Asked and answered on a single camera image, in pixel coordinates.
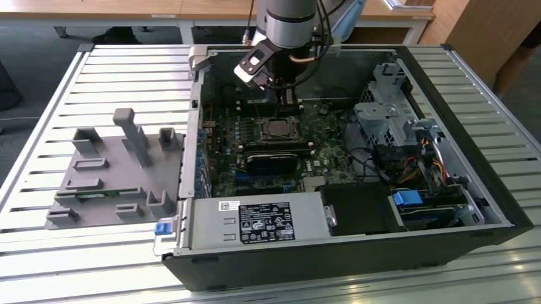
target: green circuit board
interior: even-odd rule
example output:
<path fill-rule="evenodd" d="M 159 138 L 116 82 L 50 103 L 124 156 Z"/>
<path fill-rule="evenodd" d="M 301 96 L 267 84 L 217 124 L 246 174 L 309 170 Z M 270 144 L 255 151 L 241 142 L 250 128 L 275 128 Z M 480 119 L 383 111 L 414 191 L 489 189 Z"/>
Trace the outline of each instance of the green circuit board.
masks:
<path fill-rule="evenodd" d="M 329 110 L 323 101 L 306 101 L 298 116 L 286 118 L 242 117 L 238 111 L 226 108 L 206 128 L 206 148 L 212 180 L 212 197 L 238 195 L 297 193 L 313 191 L 305 185 L 310 177 L 325 184 L 346 184 L 357 181 L 351 161 L 347 158 L 341 129 L 345 111 Z M 281 120 L 266 129 L 269 120 Z M 259 144 L 265 140 L 279 141 L 285 130 L 294 143 L 311 143 L 313 153 L 298 158 L 297 168 L 290 174 L 249 176 L 243 166 L 239 145 Z"/>

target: floor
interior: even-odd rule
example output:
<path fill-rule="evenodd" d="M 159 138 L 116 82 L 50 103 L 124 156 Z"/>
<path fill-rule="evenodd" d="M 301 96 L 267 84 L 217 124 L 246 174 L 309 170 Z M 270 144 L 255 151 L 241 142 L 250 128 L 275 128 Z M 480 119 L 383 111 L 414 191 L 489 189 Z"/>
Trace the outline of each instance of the floor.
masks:
<path fill-rule="evenodd" d="M 107 28 L 71 27 L 70 37 L 60 39 L 52 28 L 0 27 L 0 60 L 24 96 L 12 109 L 0 111 L 0 183 L 11 170 L 19 152 L 27 142 L 38 118 L 64 75 L 71 59 L 82 43 Z M 195 30 L 198 43 L 239 43 L 243 29 L 217 28 L 210 33 Z M 182 43 L 179 30 L 174 27 L 150 28 L 150 32 L 135 29 L 144 44 Z M 537 140 L 541 140 L 541 50 L 532 59 L 524 75 L 504 97 L 505 104 L 521 120 Z M 4 118 L 28 119 L 1 121 Z"/>

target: warning label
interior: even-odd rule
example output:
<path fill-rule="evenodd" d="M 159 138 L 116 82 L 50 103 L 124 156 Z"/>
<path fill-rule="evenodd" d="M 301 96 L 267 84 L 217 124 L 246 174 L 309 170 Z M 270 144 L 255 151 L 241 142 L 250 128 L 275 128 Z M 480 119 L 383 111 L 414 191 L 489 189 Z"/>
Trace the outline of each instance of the warning label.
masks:
<path fill-rule="evenodd" d="M 295 239 L 294 219 L 289 203 L 241 205 L 241 242 L 243 244 L 293 241 Z"/>

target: gray plastic block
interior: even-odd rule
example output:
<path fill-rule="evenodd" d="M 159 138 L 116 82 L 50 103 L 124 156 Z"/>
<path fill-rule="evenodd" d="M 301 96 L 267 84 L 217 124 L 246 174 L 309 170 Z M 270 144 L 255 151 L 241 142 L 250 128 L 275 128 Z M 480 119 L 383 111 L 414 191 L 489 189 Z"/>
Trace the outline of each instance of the gray plastic block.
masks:
<path fill-rule="evenodd" d="M 120 115 L 120 124 L 132 122 L 130 113 L 120 111 L 124 115 Z M 86 130 L 78 134 L 79 139 L 83 134 L 91 141 L 100 157 L 84 157 L 76 150 L 51 210 L 71 209 L 78 214 L 78 220 L 58 220 L 58 217 L 47 216 L 46 229 L 138 224 L 156 222 L 162 217 L 174 216 L 183 158 L 183 135 L 166 130 L 160 134 L 144 137 L 144 142 L 139 143 L 148 145 L 144 151 L 151 165 L 143 167 L 135 149 L 124 147 L 123 136 L 99 138 L 95 132 Z M 167 146 L 166 143 L 167 147 L 163 149 L 166 138 L 171 139 L 171 145 Z M 170 149 L 176 145 L 175 142 L 179 143 L 179 149 Z M 147 193 L 152 193 L 154 196 L 150 200 Z M 128 209 L 118 210 L 116 207 L 126 204 L 139 206 L 135 213 L 126 211 Z"/>
<path fill-rule="evenodd" d="M 154 193 L 150 191 L 146 196 L 146 206 L 156 217 L 164 217 L 175 211 L 175 204 L 166 191 L 162 192 L 160 200 L 155 198 Z"/>
<path fill-rule="evenodd" d="M 82 199 L 79 199 L 78 196 L 71 193 L 74 193 L 74 191 L 70 191 L 70 194 L 64 194 L 62 196 L 59 193 L 56 193 L 55 201 L 58 201 L 62 206 L 79 205 L 83 202 Z"/>
<path fill-rule="evenodd" d="M 56 225 L 74 224 L 79 219 L 79 215 L 71 208 L 59 207 L 50 210 L 47 219 Z"/>
<path fill-rule="evenodd" d="M 142 207 L 136 203 L 132 204 L 118 204 L 116 205 L 116 215 L 122 219 L 131 219 L 134 217 L 143 217 L 144 212 Z"/>
<path fill-rule="evenodd" d="M 126 200 L 135 200 L 138 198 L 146 198 L 144 189 L 139 186 L 132 189 L 122 190 L 120 197 Z"/>
<path fill-rule="evenodd" d="M 66 184 L 67 190 L 86 190 L 102 188 L 103 188 L 103 180 L 100 179 L 71 179 Z"/>
<path fill-rule="evenodd" d="M 180 149 L 180 143 L 176 139 L 175 129 L 160 129 L 160 146 L 163 151 L 176 151 Z"/>
<path fill-rule="evenodd" d="M 76 171 L 107 169 L 108 167 L 110 163 L 104 158 L 87 158 L 86 160 L 78 160 L 74 163 L 74 169 Z"/>
<path fill-rule="evenodd" d="M 142 167 L 151 166 L 151 158 L 146 151 L 148 142 L 143 133 L 143 128 L 138 128 L 134 124 L 135 112 L 130 108 L 120 108 L 115 110 L 112 121 L 126 134 L 126 139 L 130 144 L 131 151 L 134 152 Z"/>
<path fill-rule="evenodd" d="M 88 128 L 78 129 L 71 142 L 84 158 L 98 158 L 100 155 L 94 147 L 94 143 L 100 141 L 102 138 L 98 135 L 95 128 Z"/>

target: slotted metal platform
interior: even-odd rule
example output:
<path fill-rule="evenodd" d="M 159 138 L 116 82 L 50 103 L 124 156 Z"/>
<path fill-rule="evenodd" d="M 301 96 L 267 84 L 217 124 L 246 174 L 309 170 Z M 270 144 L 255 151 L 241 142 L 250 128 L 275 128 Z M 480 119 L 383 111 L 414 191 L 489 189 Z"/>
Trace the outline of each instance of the slotted metal platform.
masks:
<path fill-rule="evenodd" d="M 154 256 L 154 224 L 43 230 L 78 127 L 118 136 L 114 110 L 131 107 L 147 134 L 162 127 L 186 131 L 188 46 L 98 46 L 76 54 L 0 190 L 0 303 L 456 304 L 541 297 L 540 145 L 453 51 L 410 50 L 536 224 L 532 231 L 444 267 L 192 293 Z M 420 94 L 416 99 L 430 117 Z"/>

